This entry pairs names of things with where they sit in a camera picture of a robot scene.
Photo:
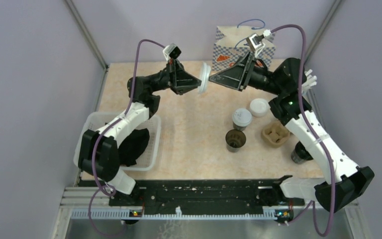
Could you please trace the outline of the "white cup lid stack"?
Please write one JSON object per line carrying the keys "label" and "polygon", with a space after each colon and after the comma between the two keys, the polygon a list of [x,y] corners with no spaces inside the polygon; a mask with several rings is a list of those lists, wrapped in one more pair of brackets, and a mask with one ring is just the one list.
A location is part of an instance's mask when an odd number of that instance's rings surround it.
{"label": "white cup lid stack", "polygon": [[253,99],[249,104],[249,111],[255,117],[264,117],[270,108],[269,102],[263,98]]}

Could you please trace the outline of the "dark coffee cup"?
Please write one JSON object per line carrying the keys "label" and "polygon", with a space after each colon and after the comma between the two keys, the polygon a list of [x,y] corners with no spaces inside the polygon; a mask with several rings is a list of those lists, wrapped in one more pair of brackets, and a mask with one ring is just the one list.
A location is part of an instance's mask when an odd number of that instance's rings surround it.
{"label": "dark coffee cup", "polygon": [[237,152],[245,145],[246,135],[243,131],[232,129],[226,133],[225,142],[229,152]]}
{"label": "dark coffee cup", "polygon": [[250,122],[241,122],[241,121],[233,121],[233,128],[236,130],[244,131],[248,125],[251,124]]}

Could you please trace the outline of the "stack of dark cups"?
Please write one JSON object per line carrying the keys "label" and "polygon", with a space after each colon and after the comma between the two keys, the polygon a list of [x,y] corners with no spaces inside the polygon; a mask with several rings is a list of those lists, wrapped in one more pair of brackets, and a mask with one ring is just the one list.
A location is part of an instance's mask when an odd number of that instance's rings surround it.
{"label": "stack of dark cups", "polygon": [[309,154],[300,141],[295,145],[295,148],[290,156],[292,161],[296,164],[303,164],[307,161],[313,160],[313,157]]}

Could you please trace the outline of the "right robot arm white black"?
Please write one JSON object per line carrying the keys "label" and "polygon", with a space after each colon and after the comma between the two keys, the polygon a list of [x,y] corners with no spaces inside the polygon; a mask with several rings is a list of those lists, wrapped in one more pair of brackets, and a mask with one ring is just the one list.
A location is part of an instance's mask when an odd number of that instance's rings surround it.
{"label": "right robot arm white black", "polygon": [[285,205],[292,198],[300,198],[337,212],[363,195],[374,172],[351,160],[322,127],[309,102],[299,97],[298,83],[308,82],[300,63],[298,58],[287,58],[276,70],[269,71],[257,65],[252,53],[246,53],[231,67],[208,79],[238,91],[252,87],[273,94],[269,102],[273,116],[297,137],[320,167],[323,178],[282,177],[272,191],[272,200]]}

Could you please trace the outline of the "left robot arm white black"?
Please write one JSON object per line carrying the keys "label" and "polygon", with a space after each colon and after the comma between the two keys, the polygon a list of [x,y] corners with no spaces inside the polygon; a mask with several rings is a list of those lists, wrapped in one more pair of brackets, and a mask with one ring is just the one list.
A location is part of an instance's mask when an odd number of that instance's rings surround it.
{"label": "left robot arm white black", "polygon": [[166,89],[183,95],[194,89],[204,92],[211,67],[203,64],[200,76],[188,73],[177,59],[169,59],[166,67],[150,76],[133,76],[127,84],[130,102],[127,109],[99,129],[87,129],[80,137],[74,163],[82,171],[103,180],[110,189],[120,192],[121,200],[128,206],[139,201],[136,182],[121,169],[123,156],[121,144],[149,120],[158,110],[160,96],[153,93]]}

